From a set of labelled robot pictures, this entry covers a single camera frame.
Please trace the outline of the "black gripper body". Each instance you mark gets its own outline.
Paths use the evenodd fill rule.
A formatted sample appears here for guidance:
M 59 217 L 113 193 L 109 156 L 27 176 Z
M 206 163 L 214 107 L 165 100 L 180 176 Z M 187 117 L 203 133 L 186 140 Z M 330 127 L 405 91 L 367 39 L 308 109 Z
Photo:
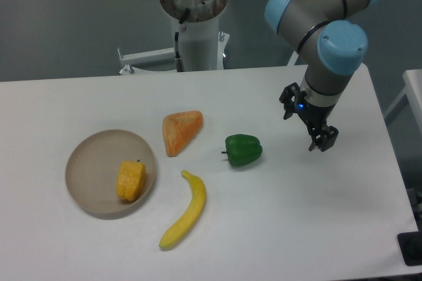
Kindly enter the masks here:
M 296 114 L 304 122 L 308 129 L 322 129 L 327 127 L 327 119 L 335 105 L 316 106 L 304 98 L 295 99 Z

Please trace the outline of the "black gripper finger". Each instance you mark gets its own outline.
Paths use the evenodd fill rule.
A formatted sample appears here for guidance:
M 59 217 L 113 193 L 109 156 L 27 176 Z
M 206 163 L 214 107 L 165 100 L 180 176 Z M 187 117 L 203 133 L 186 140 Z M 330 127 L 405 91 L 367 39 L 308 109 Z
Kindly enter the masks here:
M 280 103 L 284 107 L 283 119 L 289 119 L 294 113 L 299 113 L 303 109 L 304 91 L 294 82 L 284 88 L 279 97 Z
M 308 132 L 311 136 L 311 144 L 309 146 L 310 152 L 315 149 L 325 152 L 332 148 L 339 134 L 337 128 L 326 124 L 317 127 L 309 127 Z

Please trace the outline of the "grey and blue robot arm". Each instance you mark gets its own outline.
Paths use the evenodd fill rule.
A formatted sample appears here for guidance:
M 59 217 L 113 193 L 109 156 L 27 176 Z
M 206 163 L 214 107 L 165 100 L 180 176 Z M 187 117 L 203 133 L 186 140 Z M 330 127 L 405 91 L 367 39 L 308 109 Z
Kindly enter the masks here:
M 331 148 L 337 128 L 327 124 L 353 73 L 366 54 L 365 32 L 348 18 L 378 0 L 268 0 L 264 17 L 307 63 L 301 83 L 285 87 L 284 116 L 298 115 L 311 136 L 311 149 Z M 218 66 L 218 22 L 228 0 L 160 0 L 171 18 L 173 56 L 179 72 Z

